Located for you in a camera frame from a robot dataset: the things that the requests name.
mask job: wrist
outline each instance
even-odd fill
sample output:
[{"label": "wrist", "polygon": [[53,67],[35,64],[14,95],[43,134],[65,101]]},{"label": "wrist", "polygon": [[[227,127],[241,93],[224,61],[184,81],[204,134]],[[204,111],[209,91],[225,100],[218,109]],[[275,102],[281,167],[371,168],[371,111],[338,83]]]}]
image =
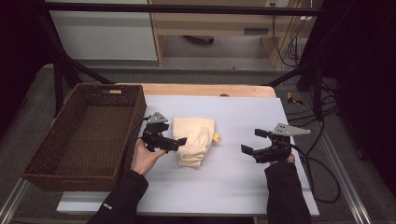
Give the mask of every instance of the wrist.
[{"label": "wrist", "polygon": [[[294,163],[294,161],[290,161],[290,160],[284,160],[284,161],[289,162],[289,163]],[[278,162],[282,162],[282,161],[270,161],[270,165],[274,165]]]},{"label": "wrist", "polygon": [[145,176],[145,175],[146,175],[144,169],[142,169],[142,168],[134,167],[132,170],[135,171],[135,172],[137,172],[138,174],[140,174],[140,175],[142,175],[142,176]]}]

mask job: gray floor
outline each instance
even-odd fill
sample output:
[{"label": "gray floor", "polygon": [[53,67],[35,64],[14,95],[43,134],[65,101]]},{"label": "gray floor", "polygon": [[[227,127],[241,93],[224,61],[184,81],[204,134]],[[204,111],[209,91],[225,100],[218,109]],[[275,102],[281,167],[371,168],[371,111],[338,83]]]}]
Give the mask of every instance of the gray floor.
[{"label": "gray floor", "polygon": [[[266,57],[258,38],[216,37],[214,44],[208,46],[192,44],[181,36],[175,36],[168,39],[162,67],[139,64],[134,67],[124,66],[122,69],[115,66],[101,68],[100,62],[94,67],[104,77],[117,82],[260,85],[290,70],[285,66],[270,67]],[[85,81],[92,81],[85,76],[82,78]],[[307,109],[307,102],[304,105],[287,102],[288,91],[292,92],[295,97],[299,96],[295,89],[297,79],[291,79],[285,85],[276,88],[276,95],[281,98],[287,114]],[[7,165],[4,165],[0,170],[2,176],[0,203],[6,201],[18,181],[24,165],[48,130],[53,113],[53,75],[51,69],[43,69],[37,74],[35,82],[26,96],[26,104],[15,115],[8,131],[0,139],[0,163]],[[289,115],[288,118],[303,115]],[[294,139],[297,146],[307,151],[315,141],[318,131],[314,123],[305,128],[311,129],[313,134]],[[396,223],[394,197],[374,166],[369,161],[358,159],[356,146],[341,118],[336,114],[327,117],[325,131],[331,138],[333,146],[345,165],[373,223]],[[322,142],[319,141],[311,155],[330,166],[323,147]],[[336,187],[332,178],[320,166],[314,163],[311,163],[311,166],[317,197],[333,198]],[[86,220],[89,218],[58,214],[55,210],[61,196],[61,193],[42,192],[31,185],[14,217],[57,220]],[[315,222],[356,223],[344,195],[336,203],[318,202],[318,209],[321,215],[313,218]],[[231,219],[217,220],[217,222],[235,223]]]}]

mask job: cloth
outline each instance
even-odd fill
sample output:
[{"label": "cloth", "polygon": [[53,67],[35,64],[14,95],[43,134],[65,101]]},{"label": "cloth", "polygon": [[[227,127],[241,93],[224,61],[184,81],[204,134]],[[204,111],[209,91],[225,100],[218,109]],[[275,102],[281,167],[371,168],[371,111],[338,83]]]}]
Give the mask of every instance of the cloth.
[{"label": "cloth", "polygon": [[215,121],[202,118],[174,118],[173,136],[186,138],[186,145],[177,150],[179,165],[199,166],[212,145]]},{"label": "cloth", "polygon": [[297,169],[292,162],[279,161],[265,169],[268,185],[268,223],[311,223]]},{"label": "cloth", "polygon": [[137,204],[148,187],[149,182],[145,177],[135,171],[128,171],[88,224],[134,223]]}]

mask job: black wire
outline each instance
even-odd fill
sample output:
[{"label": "black wire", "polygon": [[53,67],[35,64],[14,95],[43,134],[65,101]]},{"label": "black wire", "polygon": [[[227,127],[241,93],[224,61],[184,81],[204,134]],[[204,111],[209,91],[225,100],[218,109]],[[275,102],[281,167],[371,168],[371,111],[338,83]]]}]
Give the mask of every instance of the black wire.
[{"label": "black wire", "polygon": [[[329,105],[329,104],[335,104],[335,103],[336,103],[335,101],[331,101],[331,102],[323,103],[322,105]],[[303,111],[295,112],[295,113],[287,113],[286,115],[299,115],[299,114],[309,112],[311,110],[313,110],[313,109],[307,109],[307,110],[303,110]]]},{"label": "black wire", "polygon": [[[327,109],[327,110],[324,110],[323,111],[323,114],[324,115],[327,115],[328,114],[328,112],[332,112],[334,109],[336,109],[338,106],[337,105],[335,105],[335,106],[333,106],[332,108],[330,108],[330,109]],[[307,115],[307,116],[303,116],[303,117],[300,117],[300,118],[296,118],[296,119],[288,119],[288,121],[295,121],[295,120],[300,120],[300,119],[309,119],[309,118],[314,118],[315,117],[315,115]]]},{"label": "black wire", "polygon": [[321,137],[321,135],[322,135],[322,133],[323,133],[323,130],[324,130],[324,120],[322,121],[322,126],[321,126],[321,128],[320,128],[320,132],[319,132],[319,134],[318,134],[318,137],[317,137],[317,139],[315,140],[314,144],[312,144],[312,146],[311,146],[311,147],[308,149],[308,151],[305,153],[306,156],[308,156],[309,153],[311,153],[312,149],[314,149],[315,145],[317,144],[317,142],[319,141],[319,139],[320,139],[320,137]]},{"label": "black wire", "polygon": [[330,88],[326,83],[324,83],[322,81],[321,83],[321,88],[325,91],[327,91],[330,95],[335,95],[336,93],[338,93],[338,90],[332,89]]},{"label": "black wire", "polygon": [[290,36],[290,41],[288,44],[288,55],[289,57],[291,57],[292,59],[295,60],[295,63],[298,64],[298,61],[300,59],[300,57],[298,56],[298,34],[303,30],[304,25],[305,25],[306,20],[302,20],[299,24],[299,26],[297,27],[297,29],[293,32],[293,34]]},{"label": "black wire", "polygon": [[27,102],[27,98],[26,98],[26,96],[25,96],[25,97],[23,98],[22,103],[21,103],[20,106],[18,107],[17,111],[18,111],[18,110],[21,110],[22,108],[24,108],[25,105],[26,105],[26,102]]},{"label": "black wire", "polygon": [[316,162],[317,164],[321,165],[329,174],[332,176],[332,178],[335,180],[335,184],[337,185],[337,195],[335,196],[334,199],[332,200],[323,200],[314,195],[314,199],[321,202],[321,203],[335,203],[340,199],[341,196],[341,186],[340,183],[338,182],[337,178],[335,177],[334,173],[325,165],[323,162],[318,161],[317,159],[314,159],[312,157],[307,157],[309,160]]},{"label": "black wire", "polygon": [[335,95],[328,95],[323,97],[323,99],[321,100],[322,102],[324,102],[325,100],[329,99],[329,98],[334,98],[335,99]]},{"label": "black wire", "polygon": [[274,44],[274,47],[275,47],[275,49],[277,51],[277,54],[279,55],[279,58],[280,58],[280,60],[282,61],[283,64],[285,64],[286,66],[290,66],[290,67],[296,67],[297,65],[292,65],[292,64],[285,63],[285,61],[283,60],[282,54],[280,53],[279,45],[277,44],[277,40],[276,40],[275,24],[276,24],[276,15],[273,15],[273,36],[272,36],[272,39],[273,39],[273,44]]},{"label": "black wire", "polygon": [[311,165],[309,164],[307,157],[305,156],[305,154],[299,147],[297,147],[293,144],[290,144],[290,146],[293,147],[294,149],[296,149],[298,151],[299,155],[303,157],[305,165],[306,165],[306,170],[308,172],[308,183],[309,183],[309,186],[311,187],[312,193],[315,195],[315,186],[314,186],[314,180],[312,178]]},{"label": "black wire", "polygon": [[128,136],[128,141],[126,142],[125,148],[122,152],[122,160],[121,160],[121,168],[120,168],[120,176],[119,179],[123,176],[123,169],[125,167],[125,162],[126,162],[126,156],[128,154],[128,149],[130,148],[131,144],[132,144],[132,140],[133,140],[133,136],[134,136],[134,132],[136,131],[137,127],[139,126],[139,124],[141,124],[144,120],[148,120],[148,118],[143,118],[141,119],[139,122],[136,123],[136,125],[134,126],[134,128],[132,129],[131,134]]},{"label": "black wire", "polygon": [[[312,157],[308,157],[306,154],[303,153],[303,151],[299,147],[297,147],[293,144],[290,144],[290,145],[291,145],[291,147],[296,149],[304,159],[304,162],[306,165],[306,170],[308,172],[308,183],[310,184],[312,194],[314,195],[314,199],[321,203],[335,203],[335,202],[337,202],[341,196],[341,186],[340,186],[340,183],[338,182],[337,178],[335,177],[334,173],[321,161],[318,161],[317,159],[314,159]],[[335,180],[335,184],[337,185],[337,195],[335,196],[334,199],[327,201],[327,200],[323,200],[323,199],[320,199],[315,196],[316,195],[315,184],[314,184],[314,178],[312,177],[311,165],[309,164],[309,160],[314,161],[314,162],[318,163],[319,165],[321,165],[327,172],[329,172],[329,174]]]},{"label": "black wire", "polygon": [[[331,111],[327,111],[326,113],[324,113],[323,114],[323,118],[326,118],[326,117],[330,116],[332,113],[336,112],[337,111],[336,107],[337,106],[335,106]],[[307,121],[306,123],[294,123],[294,124],[291,124],[291,125],[292,126],[296,126],[298,128],[304,127],[304,126],[314,122],[315,120],[317,120],[317,118],[315,116],[313,116],[313,117],[314,117],[314,119],[311,119],[311,120]]]}]

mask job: brown woven basket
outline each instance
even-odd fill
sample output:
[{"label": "brown woven basket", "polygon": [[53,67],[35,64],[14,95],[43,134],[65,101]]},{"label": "brown woven basket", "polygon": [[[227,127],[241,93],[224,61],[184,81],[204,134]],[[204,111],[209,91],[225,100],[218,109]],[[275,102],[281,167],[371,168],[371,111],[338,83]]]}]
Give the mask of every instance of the brown woven basket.
[{"label": "brown woven basket", "polygon": [[122,162],[131,165],[146,107],[140,85],[78,84],[21,177],[45,191],[112,190]]}]

